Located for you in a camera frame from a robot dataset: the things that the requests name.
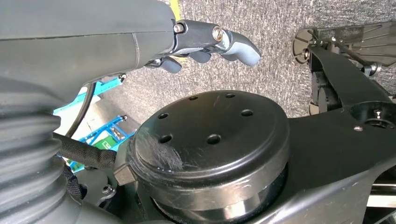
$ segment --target braided cable sleeve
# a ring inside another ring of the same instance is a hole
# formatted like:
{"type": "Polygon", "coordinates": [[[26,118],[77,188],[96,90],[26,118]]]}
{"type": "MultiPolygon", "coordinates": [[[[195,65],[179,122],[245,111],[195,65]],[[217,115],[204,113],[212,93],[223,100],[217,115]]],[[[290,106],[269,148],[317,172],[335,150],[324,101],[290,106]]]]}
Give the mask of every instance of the braided cable sleeve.
{"type": "Polygon", "coordinates": [[[54,138],[62,142],[57,153],[73,161],[95,168],[113,168],[117,152],[100,150],[83,142],[54,133],[54,138]]]}

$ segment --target black cable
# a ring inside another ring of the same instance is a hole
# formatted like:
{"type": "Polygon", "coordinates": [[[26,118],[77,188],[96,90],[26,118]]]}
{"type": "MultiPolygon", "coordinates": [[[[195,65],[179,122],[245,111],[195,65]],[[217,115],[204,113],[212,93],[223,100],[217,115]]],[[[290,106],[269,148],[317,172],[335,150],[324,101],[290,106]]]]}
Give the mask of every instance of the black cable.
{"type": "Polygon", "coordinates": [[[77,115],[76,119],[74,120],[73,124],[71,125],[70,129],[66,133],[66,135],[65,135],[66,137],[71,138],[74,135],[74,133],[76,132],[78,126],[80,126],[81,122],[83,121],[83,119],[88,111],[89,105],[91,104],[93,94],[95,92],[95,87],[96,87],[96,82],[88,85],[88,89],[85,94],[85,99],[84,99],[83,105],[81,106],[81,109],[78,112],[78,115],[77,115]]]}
{"type": "Polygon", "coordinates": [[[113,150],[101,150],[95,146],[90,146],[57,133],[54,133],[53,136],[62,142],[57,155],[90,167],[99,169],[113,168],[117,152],[113,150]]]}

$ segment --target scratch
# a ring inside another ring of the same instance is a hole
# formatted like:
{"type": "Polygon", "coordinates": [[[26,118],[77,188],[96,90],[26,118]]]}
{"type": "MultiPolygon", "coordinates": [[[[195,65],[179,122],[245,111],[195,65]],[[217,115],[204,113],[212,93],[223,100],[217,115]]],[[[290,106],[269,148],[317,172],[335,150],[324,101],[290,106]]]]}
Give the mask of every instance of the scratch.
{"type": "Polygon", "coordinates": [[[217,99],[216,99],[216,101],[214,102],[213,107],[216,106],[216,103],[217,103],[217,101],[219,100],[219,98],[220,98],[220,95],[217,96],[217,99]]]}
{"type": "Polygon", "coordinates": [[[249,181],[250,181],[250,179],[247,179],[247,180],[244,180],[244,181],[242,181],[242,182],[240,182],[240,183],[237,183],[236,185],[241,185],[241,184],[247,183],[247,182],[249,182],[249,181]]]}

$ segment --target wire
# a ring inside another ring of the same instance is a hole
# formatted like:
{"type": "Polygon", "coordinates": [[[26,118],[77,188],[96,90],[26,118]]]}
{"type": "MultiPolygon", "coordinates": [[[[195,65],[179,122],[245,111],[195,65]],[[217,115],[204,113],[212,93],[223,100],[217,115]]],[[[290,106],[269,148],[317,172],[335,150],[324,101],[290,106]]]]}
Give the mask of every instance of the wire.
{"type": "Polygon", "coordinates": [[[81,122],[83,121],[83,119],[88,111],[89,105],[91,104],[93,94],[95,92],[95,87],[96,87],[96,82],[88,85],[88,89],[85,94],[85,99],[84,99],[83,105],[81,106],[81,109],[78,112],[78,115],[77,115],[76,119],[74,120],[73,124],[71,125],[70,129],[65,134],[66,137],[71,138],[74,135],[74,133],[76,132],[78,126],[80,126],[81,122]]]}

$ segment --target robotic arm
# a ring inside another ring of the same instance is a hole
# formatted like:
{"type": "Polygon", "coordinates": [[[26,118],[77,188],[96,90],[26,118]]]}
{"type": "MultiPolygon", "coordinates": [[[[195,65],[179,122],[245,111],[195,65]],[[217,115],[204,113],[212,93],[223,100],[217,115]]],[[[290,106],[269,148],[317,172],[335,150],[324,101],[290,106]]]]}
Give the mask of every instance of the robotic arm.
{"type": "Polygon", "coordinates": [[[0,223],[121,223],[65,191],[53,156],[60,120],[50,112],[103,76],[143,66],[178,72],[170,56],[206,62],[211,53],[260,59],[246,37],[175,21],[156,0],[0,1],[0,223]]]}

